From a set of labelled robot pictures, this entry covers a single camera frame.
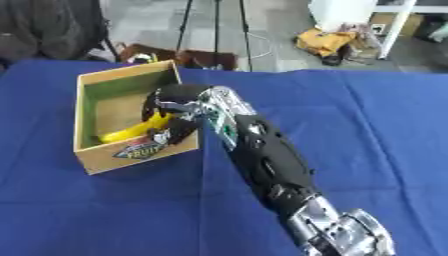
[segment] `yellow object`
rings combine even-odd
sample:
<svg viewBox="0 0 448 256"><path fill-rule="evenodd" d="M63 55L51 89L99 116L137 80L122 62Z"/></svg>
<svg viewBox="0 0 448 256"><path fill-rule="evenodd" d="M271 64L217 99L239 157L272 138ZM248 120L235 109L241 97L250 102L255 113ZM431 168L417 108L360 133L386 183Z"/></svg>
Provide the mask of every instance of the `yellow object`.
<svg viewBox="0 0 448 256"><path fill-rule="evenodd" d="M132 127L118 132L105 134L103 136L100 136L99 138L102 143L106 144L141 136L145 134L148 129L162 129L168 123L172 116L172 114L167 113L165 117L162 117L159 112L156 112L146 122L136 124Z"/></svg>
<svg viewBox="0 0 448 256"><path fill-rule="evenodd" d="M336 53L339 48L356 38L356 32L323 33L317 28L298 35L297 47L322 57Z"/></svg>

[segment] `tripod leg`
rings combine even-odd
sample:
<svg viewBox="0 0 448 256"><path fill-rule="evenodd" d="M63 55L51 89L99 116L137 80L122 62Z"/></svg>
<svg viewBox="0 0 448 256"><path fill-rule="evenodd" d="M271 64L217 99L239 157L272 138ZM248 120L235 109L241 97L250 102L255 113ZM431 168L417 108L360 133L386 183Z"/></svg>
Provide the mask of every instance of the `tripod leg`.
<svg viewBox="0 0 448 256"><path fill-rule="evenodd" d="M253 71L252 67L252 55L250 52L250 44L249 44L249 25L247 24L246 19L246 8L244 7L244 0L240 0L240 11L241 11L241 22L243 24L244 38L246 40L246 51L247 51L247 61L249 63L250 72Z"/></svg>
<svg viewBox="0 0 448 256"><path fill-rule="evenodd" d="M213 53L213 66L219 65L219 20L221 0L215 0L215 52Z"/></svg>
<svg viewBox="0 0 448 256"><path fill-rule="evenodd" d="M188 18L190 17L191 5L193 0L188 0L187 8L185 9L184 19L182 21L182 25L179 27L180 35L179 40L177 41L176 52L179 52L180 46L182 45L182 40L184 39L185 28L187 27Z"/></svg>
<svg viewBox="0 0 448 256"><path fill-rule="evenodd" d="M107 35L104 38L104 42L106 43L107 48L109 48L110 52L112 53L112 55L114 56L115 62L120 62L120 55L118 54L117 50L115 49L115 47L112 45L112 42L109 39L109 35Z"/></svg>

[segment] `cardboard box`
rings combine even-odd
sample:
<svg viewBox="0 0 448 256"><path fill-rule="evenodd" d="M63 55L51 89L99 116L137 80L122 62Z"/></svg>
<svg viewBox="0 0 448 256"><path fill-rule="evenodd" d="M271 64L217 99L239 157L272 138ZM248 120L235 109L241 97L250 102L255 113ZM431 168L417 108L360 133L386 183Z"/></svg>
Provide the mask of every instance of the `cardboard box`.
<svg viewBox="0 0 448 256"><path fill-rule="evenodd" d="M98 135L135 125L141 121L146 96L159 88L181 83L174 62L164 61L78 77L74 152L88 174L97 174L171 156L198 148L197 132L182 143L169 146L149 159L145 158L146 136L101 144ZM128 155L135 149L135 154Z"/></svg>
<svg viewBox="0 0 448 256"><path fill-rule="evenodd" d="M376 35L387 35L395 20L396 14L375 13L370 20L370 28ZM406 21L400 36L412 37L423 22L423 15L411 14Z"/></svg>

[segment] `box label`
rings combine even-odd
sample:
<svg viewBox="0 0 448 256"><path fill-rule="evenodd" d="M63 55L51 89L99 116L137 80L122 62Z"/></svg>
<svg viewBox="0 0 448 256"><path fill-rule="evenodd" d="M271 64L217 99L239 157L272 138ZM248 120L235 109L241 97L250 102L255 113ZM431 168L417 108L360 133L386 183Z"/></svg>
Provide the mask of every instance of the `box label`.
<svg viewBox="0 0 448 256"><path fill-rule="evenodd" d="M147 160L151 158L153 155L157 154L163 148L164 145L149 140L148 138L145 137L132 142L123 150L116 153L114 157Z"/></svg>

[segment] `white cabinet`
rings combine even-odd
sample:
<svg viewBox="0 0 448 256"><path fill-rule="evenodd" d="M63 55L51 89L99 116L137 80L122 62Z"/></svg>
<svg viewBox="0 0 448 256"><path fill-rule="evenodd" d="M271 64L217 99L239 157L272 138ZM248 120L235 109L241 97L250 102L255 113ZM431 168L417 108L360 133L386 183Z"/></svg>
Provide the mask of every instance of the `white cabinet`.
<svg viewBox="0 0 448 256"><path fill-rule="evenodd" d="M344 23L367 23L378 0L312 0L311 15L325 32L335 32Z"/></svg>

